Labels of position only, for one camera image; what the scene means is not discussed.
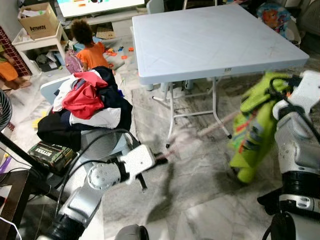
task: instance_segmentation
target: marble floor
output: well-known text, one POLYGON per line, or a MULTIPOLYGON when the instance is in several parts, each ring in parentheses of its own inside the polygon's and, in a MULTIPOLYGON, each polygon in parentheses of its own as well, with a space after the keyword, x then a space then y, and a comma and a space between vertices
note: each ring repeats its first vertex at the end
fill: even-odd
MULTIPOLYGON (((131 44, 126 39, 126 45, 131 47, 131 44)), ((305 51, 311 57, 308 63, 286 71, 319 69, 320 54, 305 51)), ((138 71, 129 64, 131 60, 132 56, 116 71, 117 84, 133 105, 131 132, 149 145, 154 153, 165 152, 170 124, 169 107, 151 99, 162 94, 160 86, 156 85, 151 92, 145 91, 139 84, 138 71)), ((32 79, 32 88, 10 94, 14 109, 12 123, 15 125, 11 139, 25 151, 39 141, 32 122, 50 107, 39 92, 40 85, 67 74, 65 69, 50 75, 43 73, 32 79)), ((260 74, 249 74, 225 78, 218 86, 219 115, 223 117, 239 109, 241 94, 257 83, 260 77, 260 74)), ((205 90, 209 84, 200 79, 192 92, 205 90)), ((174 92, 177 95, 189 93, 182 91, 179 83, 175 85, 174 92)), ((209 109, 211 104, 212 98, 199 97, 192 101, 179 101, 176 108, 178 113, 200 111, 200 108, 209 109)), ((320 123, 319 105, 314 109, 312 119, 320 123)), ((200 130, 212 122, 214 118, 211 115, 178 118, 175 129, 200 130)), ((231 130, 232 123, 226 127, 231 130)), ((281 184, 277 149, 274 147, 262 162, 254 182, 243 186, 234 179, 228 168, 233 152, 227 145, 228 139, 218 129, 202 141, 196 141, 169 157, 168 164, 144 173, 148 186, 145 193, 142 193, 137 181, 129 186, 116 185, 104 195, 100 210, 82 239, 111 240, 119 229, 131 224, 146 225, 151 240, 261 239, 272 218, 258 204, 257 197, 281 184)), ((18 164, 12 162, 9 169, 15 167, 18 164)), ((85 174, 82 169, 73 177, 66 192, 70 193, 80 186, 85 174)), ((20 230, 24 233, 23 239, 34 239, 50 223, 55 203, 42 196, 30 201, 28 206, 20 230), (37 221, 27 226, 33 211, 37 212, 37 221)))

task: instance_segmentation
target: orange shirt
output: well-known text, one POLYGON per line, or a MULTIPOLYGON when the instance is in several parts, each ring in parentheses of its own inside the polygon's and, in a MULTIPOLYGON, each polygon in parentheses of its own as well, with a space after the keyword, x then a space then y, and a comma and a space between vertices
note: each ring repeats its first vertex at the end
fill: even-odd
POLYGON ((81 50, 76 57, 80 59, 81 62, 88 64, 90 69, 98 66, 105 66, 109 68, 109 64, 103 56, 104 52, 105 46, 101 42, 98 42, 93 47, 86 47, 81 50))

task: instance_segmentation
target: pile of clothes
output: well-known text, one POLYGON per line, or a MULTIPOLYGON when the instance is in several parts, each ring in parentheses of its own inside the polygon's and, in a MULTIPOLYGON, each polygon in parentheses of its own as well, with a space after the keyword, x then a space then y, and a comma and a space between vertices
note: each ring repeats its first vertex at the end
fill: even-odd
POLYGON ((130 130, 132 105, 118 90, 112 70, 76 72, 55 93, 52 112, 38 123, 41 140, 79 151, 81 131, 130 130))

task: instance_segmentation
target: white folding table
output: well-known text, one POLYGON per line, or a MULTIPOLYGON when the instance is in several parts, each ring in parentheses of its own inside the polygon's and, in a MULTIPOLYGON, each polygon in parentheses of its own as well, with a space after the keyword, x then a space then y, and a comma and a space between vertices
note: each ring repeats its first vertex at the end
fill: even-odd
MULTIPOLYGON (((309 58, 237 4, 135 16, 132 21, 140 83, 169 84, 168 138, 178 117, 213 113, 221 123, 216 77, 286 69, 303 65, 309 58), (212 93, 212 110, 175 115, 174 99, 178 97, 173 95, 173 82, 200 78, 212 78, 212 88, 204 93, 212 93)), ((166 87, 164 98, 153 99, 166 101, 167 92, 166 87)))

